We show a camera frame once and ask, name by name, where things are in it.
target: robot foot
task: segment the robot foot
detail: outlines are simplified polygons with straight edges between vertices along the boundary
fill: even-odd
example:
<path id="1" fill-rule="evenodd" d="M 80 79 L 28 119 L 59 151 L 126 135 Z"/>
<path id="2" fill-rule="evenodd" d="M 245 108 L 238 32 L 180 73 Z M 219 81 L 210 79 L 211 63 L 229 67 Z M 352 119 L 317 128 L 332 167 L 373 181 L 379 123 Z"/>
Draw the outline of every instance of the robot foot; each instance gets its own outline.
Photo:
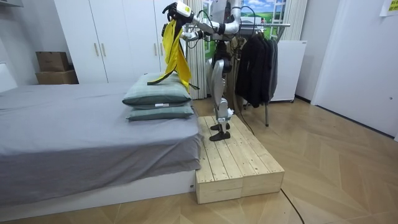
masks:
<path id="1" fill-rule="evenodd" d="M 213 131 L 219 131 L 221 129 L 220 127 L 221 127 L 220 124 L 216 124 L 216 125 L 213 125 L 212 127 L 210 127 L 210 129 Z M 226 123 L 226 129 L 229 130 L 230 128 L 231 128 L 231 126 L 228 123 Z"/>
<path id="2" fill-rule="evenodd" d="M 224 139 L 229 139 L 231 137 L 229 132 L 219 132 L 213 136 L 210 136 L 210 141 L 220 141 L 220 140 L 224 140 Z"/>

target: green pillow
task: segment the green pillow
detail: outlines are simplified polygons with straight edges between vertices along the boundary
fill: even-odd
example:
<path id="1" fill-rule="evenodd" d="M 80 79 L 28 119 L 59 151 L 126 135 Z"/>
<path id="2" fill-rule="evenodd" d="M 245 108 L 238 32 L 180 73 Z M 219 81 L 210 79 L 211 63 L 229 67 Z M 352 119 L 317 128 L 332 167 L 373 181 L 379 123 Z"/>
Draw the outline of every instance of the green pillow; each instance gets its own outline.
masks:
<path id="1" fill-rule="evenodd" d="M 162 73 L 148 73 L 141 76 L 127 91 L 123 103 L 135 109 L 154 109 L 162 107 L 182 106 L 191 100 L 187 89 L 181 84 L 176 73 L 171 74 L 164 81 L 148 85 L 161 76 Z"/>
<path id="2" fill-rule="evenodd" d="M 147 121 L 152 119 L 186 118 L 191 115 L 193 115 L 191 104 L 185 103 L 184 106 L 157 108 L 151 110 L 132 108 L 127 119 L 130 121 Z"/>

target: humanoid robot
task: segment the humanoid robot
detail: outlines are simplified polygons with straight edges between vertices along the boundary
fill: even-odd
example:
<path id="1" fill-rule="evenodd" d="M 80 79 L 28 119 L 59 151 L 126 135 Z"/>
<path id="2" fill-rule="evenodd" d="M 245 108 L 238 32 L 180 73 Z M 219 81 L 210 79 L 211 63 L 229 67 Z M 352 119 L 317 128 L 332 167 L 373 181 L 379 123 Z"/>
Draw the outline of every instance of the humanoid robot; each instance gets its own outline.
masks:
<path id="1" fill-rule="evenodd" d="M 228 121 L 233 110 L 228 108 L 228 102 L 223 98 L 225 87 L 225 73 L 231 71 L 231 56 L 227 53 L 225 41 L 233 38 L 238 33 L 241 23 L 242 0 L 214 0 L 211 6 L 210 18 L 199 19 L 194 12 L 184 3 L 175 2 L 167 6 L 163 13 L 182 23 L 191 23 L 200 30 L 198 32 L 182 32 L 180 38 L 186 41 L 199 40 L 212 35 L 217 41 L 215 54 L 206 62 L 207 84 L 213 99 L 216 113 L 216 125 L 212 130 L 218 130 L 218 134 L 211 136 L 210 141 L 220 141 L 231 137 L 227 132 Z"/>

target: curtain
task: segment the curtain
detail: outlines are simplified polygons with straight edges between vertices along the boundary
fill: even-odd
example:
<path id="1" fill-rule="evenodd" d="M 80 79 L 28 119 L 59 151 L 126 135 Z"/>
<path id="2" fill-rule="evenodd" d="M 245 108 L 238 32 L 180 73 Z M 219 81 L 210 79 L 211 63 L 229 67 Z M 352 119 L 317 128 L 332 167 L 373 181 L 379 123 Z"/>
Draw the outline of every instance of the curtain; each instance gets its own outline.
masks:
<path id="1" fill-rule="evenodd" d="M 200 0 L 184 0 L 184 3 L 191 7 L 192 11 L 197 14 L 203 10 L 203 1 Z M 190 32 L 198 31 L 199 29 L 190 29 Z M 187 43 L 186 58 L 188 66 L 191 70 L 192 79 L 191 84 L 199 87 L 199 90 L 194 90 L 190 87 L 190 94 L 193 100 L 204 99 L 207 97 L 207 84 L 206 84 L 206 72 L 205 72 L 205 42 L 204 40 L 191 41 Z"/>
<path id="2" fill-rule="evenodd" d="M 306 8 L 307 0 L 286 1 L 284 23 L 291 26 L 285 29 L 281 40 L 300 40 Z"/>

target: yellow towel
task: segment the yellow towel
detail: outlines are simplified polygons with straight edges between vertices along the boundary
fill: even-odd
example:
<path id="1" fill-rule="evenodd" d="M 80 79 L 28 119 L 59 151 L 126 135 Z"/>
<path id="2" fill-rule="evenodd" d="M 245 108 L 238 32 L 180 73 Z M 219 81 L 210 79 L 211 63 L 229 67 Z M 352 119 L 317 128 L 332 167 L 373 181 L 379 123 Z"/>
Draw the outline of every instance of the yellow towel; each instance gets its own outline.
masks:
<path id="1" fill-rule="evenodd" d="M 177 24 L 176 20 L 172 20 L 167 24 L 163 34 L 163 46 L 166 53 L 167 68 L 165 74 L 160 78 L 148 82 L 148 85 L 160 83 L 169 77 L 173 71 L 178 73 L 181 83 L 189 92 L 189 80 L 191 79 L 191 71 L 189 70 L 188 63 L 185 60 L 184 53 L 180 44 L 180 35 L 182 27 Z"/>

